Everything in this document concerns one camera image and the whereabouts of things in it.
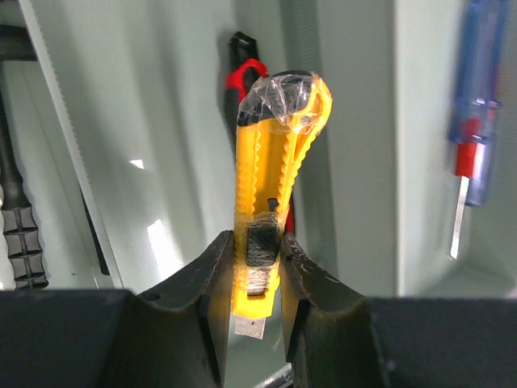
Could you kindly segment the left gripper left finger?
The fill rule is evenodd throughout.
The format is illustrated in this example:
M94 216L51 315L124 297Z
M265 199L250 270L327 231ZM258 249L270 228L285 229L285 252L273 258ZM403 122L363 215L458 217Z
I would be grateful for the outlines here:
M126 289L4 291L4 387L221 387L233 234L173 276Z

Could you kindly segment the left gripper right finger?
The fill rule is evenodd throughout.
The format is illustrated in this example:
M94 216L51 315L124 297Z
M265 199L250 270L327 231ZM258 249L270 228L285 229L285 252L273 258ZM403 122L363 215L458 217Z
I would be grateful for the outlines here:
M513 387L516 303L366 297L280 244L284 348L296 387Z

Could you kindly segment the black rubber mallet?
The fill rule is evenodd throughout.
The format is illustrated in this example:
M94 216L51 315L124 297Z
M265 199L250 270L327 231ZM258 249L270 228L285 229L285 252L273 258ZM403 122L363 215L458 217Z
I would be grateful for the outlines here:
M27 29L1 26L1 61L36 61L37 56ZM36 290L48 286L43 251L32 204L23 190L23 178L15 161L5 105L1 105L1 212L7 256L14 273L16 289Z

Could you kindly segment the clear grey plastic toolbox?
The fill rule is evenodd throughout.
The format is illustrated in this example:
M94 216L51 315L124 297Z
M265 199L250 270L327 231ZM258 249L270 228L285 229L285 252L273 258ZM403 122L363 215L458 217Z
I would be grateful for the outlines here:
M448 140L462 1L15 1L38 60L8 61L11 135L50 290L153 288L233 225L222 96L242 30L271 72L334 98L296 186L296 240L366 297L516 303L516 17L506 23L487 203L448 257ZM262 339L229 338L224 387L284 384L281 291Z

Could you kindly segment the yellow utility knife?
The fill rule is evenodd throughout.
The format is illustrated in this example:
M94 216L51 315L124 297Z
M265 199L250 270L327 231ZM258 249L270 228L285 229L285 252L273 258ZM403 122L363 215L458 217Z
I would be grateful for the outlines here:
M231 305L238 335L263 338L280 284L280 241L292 189L331 108L328 86L307 71L260 78L240 102Z

